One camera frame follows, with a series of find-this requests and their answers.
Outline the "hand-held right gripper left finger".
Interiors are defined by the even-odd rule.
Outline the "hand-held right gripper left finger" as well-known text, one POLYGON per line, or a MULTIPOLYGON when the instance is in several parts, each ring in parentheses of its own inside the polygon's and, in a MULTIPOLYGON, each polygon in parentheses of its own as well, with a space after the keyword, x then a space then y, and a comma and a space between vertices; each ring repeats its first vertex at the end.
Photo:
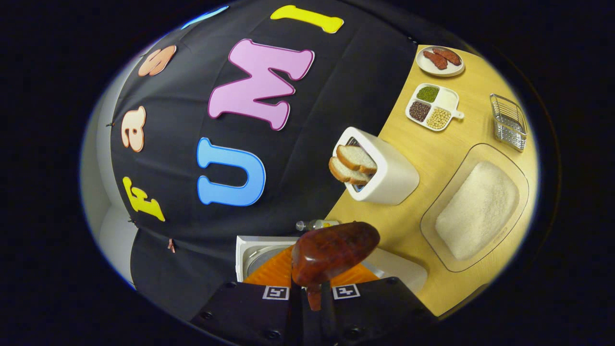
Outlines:
POLYGON ((303 307, 290 278, 292 249, 276 249, 244 280, 220 285, 190 323, 230 346, 300 346, 303 307))

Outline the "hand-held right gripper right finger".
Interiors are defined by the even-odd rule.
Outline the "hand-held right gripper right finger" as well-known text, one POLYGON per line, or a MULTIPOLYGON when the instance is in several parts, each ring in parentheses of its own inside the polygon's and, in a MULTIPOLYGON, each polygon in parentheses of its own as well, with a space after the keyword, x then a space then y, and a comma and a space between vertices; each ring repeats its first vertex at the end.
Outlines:
POLYGON ((368 263, 376 280, 336 284, 323 301, 328 346, 408 346, 439 322, 418 298, 428 272, 416 263, 368 263))

